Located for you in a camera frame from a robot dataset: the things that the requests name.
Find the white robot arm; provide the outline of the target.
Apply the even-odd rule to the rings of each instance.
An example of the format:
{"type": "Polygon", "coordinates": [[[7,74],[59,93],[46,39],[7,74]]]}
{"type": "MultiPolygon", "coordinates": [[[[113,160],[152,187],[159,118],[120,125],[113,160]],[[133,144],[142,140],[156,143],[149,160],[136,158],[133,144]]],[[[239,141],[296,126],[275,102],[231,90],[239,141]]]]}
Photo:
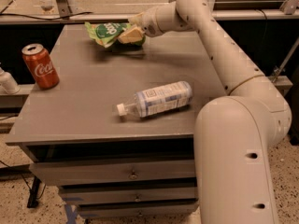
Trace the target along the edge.
{"type": "Polygon", "coordinates": [[[279,224],[268,148],[292,124],[284,97],[216,22],[207,0],[175,0],[129,22],[149,37],[194,30],[225,89],[194,127],[201,223],[279,224]]]}

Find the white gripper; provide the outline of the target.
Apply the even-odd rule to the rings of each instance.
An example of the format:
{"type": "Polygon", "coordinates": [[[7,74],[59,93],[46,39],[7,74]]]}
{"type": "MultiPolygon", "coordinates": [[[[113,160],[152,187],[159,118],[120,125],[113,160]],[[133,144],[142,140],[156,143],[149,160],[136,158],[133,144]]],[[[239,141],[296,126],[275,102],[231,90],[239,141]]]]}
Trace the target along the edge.
{"type": "MultiPolygon", "coordinates": [[[[128,18],[131,24],[141,25],[145,34],[149,37],[162,35],[164,32],[160,29],[157,22],[157,7],[152,7],[143,13],[136,14],[128,18]]],[[[118,36],[118,41],[122,44],[137,44],[144,40],[144,32],[138,26],[132,26],[126,29],[118,36]]]]}

